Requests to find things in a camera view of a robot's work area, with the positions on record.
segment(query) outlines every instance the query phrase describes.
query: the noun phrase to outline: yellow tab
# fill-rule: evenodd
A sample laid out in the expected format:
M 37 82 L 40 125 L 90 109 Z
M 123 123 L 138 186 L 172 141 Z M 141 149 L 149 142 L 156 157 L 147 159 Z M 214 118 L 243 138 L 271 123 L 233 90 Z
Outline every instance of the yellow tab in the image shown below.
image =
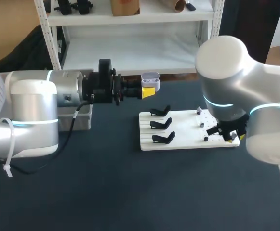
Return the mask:
M 142 88 L 142 99 L 155 94 L 155 88 Z

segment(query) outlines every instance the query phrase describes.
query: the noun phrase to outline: brown wall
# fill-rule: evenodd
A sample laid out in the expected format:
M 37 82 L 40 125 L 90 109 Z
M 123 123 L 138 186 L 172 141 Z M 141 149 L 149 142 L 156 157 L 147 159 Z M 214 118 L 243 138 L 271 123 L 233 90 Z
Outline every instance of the brown wall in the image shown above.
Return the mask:
M 0 59 L 38 25 L 33 0 L 0 0 Z

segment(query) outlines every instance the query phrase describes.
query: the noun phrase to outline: cardboard box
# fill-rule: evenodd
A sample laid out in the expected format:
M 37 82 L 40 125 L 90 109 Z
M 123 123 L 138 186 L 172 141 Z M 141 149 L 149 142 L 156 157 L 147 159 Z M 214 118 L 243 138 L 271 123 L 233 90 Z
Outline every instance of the cardboard box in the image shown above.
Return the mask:
M 140 14 L 139 0 L 111 0 L 113 16 Z

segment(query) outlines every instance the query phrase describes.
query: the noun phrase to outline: black cable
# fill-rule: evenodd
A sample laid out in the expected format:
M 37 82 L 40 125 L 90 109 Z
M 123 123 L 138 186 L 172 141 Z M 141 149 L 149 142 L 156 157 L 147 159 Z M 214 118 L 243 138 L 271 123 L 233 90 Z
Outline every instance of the black cable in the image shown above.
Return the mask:
M 73 131 L 74 122 L 76 121 L 76 117 L 77 117 L 77 114 L 78 114 L 79 110 L 83 106 L 86 106 L 86 105 L 89 105 L 89 104 L 90 104 L 90 102 L 84 101 L 83 103 L 81 103 L 81 105 L 79 105 L 77 107 L 76 112 L 75 112 L 75 116 L 72 118 L 72 121 L 71 121 L 71 125 L 70 125 L 68 136 L 67 136 L 63 146 L 55 154 L 53 154 L 53 156 L 44 165 L 40 166 L 39 168 L 37 168 L 37 169 L 35 169 L 33 171 L 27 171 L 27 170 L 24 170 L 24 169 L 18 167 L 17 165 L 14 165 L 14 164 L 10 163 L 11 169 L 13 169 L 13 170 L 15 170 L 17 172 L 20 172 L 22 174 L 25 174 L 25 175 L 33 175 L 33 174 L 37 173 L 38 171 L 40 171 L 41 169 L 43 169 L 44 167 L 46 167 L 53 160 L 55 160 L 63 152 L 63 150 L 65 149 L 65 147 L 67 146 L 67 144 L 69 142 L 69 139 L 70 139 L 72 131 Z M 6 163 L 6 160 L 0 160 L 0 164 L 4 164 L 4 163 Z

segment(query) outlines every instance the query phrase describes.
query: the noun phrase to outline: metal screw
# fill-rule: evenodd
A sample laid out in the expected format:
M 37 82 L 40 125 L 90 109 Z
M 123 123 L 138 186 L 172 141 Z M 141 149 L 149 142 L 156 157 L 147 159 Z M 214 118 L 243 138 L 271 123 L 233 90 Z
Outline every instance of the metal screw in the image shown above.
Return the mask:
M 65 100 L 67 100 L 67 101 L 71 101 L 71 97 L 70 97 L 70 96 L 68 96 L 68 95 L 66 95 L 66 96 L 65 96 Z
M 116 75 L 116 70 L 115 70 L 115 68 L 113 68 L 113 69 L 111 70 L 111 74 L 114 75 L 114 76 Z
M 198 107 L 198 108 L 197 108 L 197 114 L 198 114 L 198 115 L 201 115 L 201 112 L 202 112 L 202 108 Z

